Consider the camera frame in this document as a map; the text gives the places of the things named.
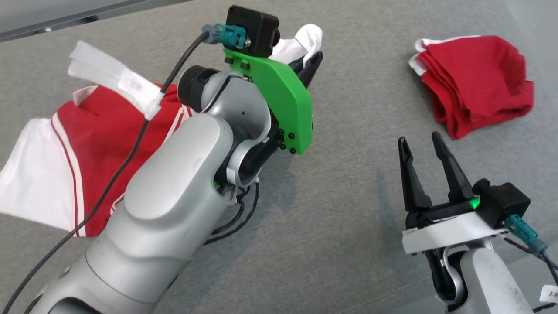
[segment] white mounting plate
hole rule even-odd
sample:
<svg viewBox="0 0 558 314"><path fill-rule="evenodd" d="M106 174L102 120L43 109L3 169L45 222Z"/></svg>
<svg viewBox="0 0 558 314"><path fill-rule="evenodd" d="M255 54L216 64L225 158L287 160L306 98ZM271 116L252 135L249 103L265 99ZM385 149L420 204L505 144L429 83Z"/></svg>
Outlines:
<svg viewBox="0 0 558 314"><path fill-rule="evenodd" d="M490 235L501 234L506 229L492 229L476 213L465 213L422 229L403 231L403 249L406 254L444 248Z"/></svg>

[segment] robotic arm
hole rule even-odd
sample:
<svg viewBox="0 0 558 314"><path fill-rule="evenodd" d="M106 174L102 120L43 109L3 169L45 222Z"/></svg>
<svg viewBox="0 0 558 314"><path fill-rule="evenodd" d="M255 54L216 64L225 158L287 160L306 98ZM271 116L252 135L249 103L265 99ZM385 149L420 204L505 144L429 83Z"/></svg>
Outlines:
<svg viewBox="0 0 558 314"><path fill-rule="evenodd" d="M91 248L49 283L26 313L151 313L204 244L239 188L256 183L277 148L311 142L306 90L323 55L307 66L267 59L278 19L233 6L227 25L204 27L225 45L233 70L193 66L179 98L198 112L130 180Z"/></svg>
<svg viewBox="0 0 558 314"><path fill-rule="evenodd" d="M447 313L533 313L491 243L492 237L510 230L534 255L545 254L546 245L521 220L530 199L511 183L491 186L482 179L471 187L438 132L432 141L450 188L449 202L435 206L422 190L406 139L398 141L408 212L405 253L426 256L437 298L446 304Z"/></svg>

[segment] cable connector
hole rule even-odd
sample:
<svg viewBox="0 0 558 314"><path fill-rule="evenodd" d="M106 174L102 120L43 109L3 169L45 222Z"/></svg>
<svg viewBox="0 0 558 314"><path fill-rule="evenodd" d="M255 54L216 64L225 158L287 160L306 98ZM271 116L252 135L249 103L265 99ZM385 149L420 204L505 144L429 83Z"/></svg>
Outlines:
<svg viewBox="0 0 558 314"><path fill-rule="evenodd" d="M206 24L201 28L201 31L209 34L204 42L210 45L221 43L225 46L234 46L242 49L249 47L251 44L250 39L246 36L246 30L240 26Z"/></svg>
<svg viewBox="0 0 558 314"><path fill-rule="evenodd" d="M514 236L520 238L521 241L527 244L529 250L535 256L539 256L548 248L548 245L538 238L537 232L518 215L511 215L506 220L505 227Z"/></svg>

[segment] folded red cloth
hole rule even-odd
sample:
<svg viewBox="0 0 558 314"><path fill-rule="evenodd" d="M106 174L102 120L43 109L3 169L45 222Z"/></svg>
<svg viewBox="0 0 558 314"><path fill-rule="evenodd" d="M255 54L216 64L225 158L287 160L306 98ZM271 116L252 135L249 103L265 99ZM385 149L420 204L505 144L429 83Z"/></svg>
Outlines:
<svg viewBox="0 0 558 314"><path fill-rule="evenodd" d="M454 139L529 113L533 82L525 58L498 36L464 37L431 43L416 56L436 119Z"/></svg>

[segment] white cable tag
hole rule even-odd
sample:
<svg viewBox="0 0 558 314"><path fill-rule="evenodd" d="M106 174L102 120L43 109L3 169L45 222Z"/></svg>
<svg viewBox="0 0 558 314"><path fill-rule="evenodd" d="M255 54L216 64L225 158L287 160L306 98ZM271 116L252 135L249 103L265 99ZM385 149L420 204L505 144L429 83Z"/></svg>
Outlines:
<svg viewBox="0 0 558 314"><path fill-rule="evenodd" d="M68 74L71 77L86 79L117 92L146 119L151 120L161 108L159 103L164 96L161 89L110 55L79 41L70 58Z"/></svg>
<svg viewBox="0 0 558 314"><path fill-rule="evenodd" d="M542 287L541 297L538 300L541 302L558 303L558 288L550 284L545 284Z"/></svg>

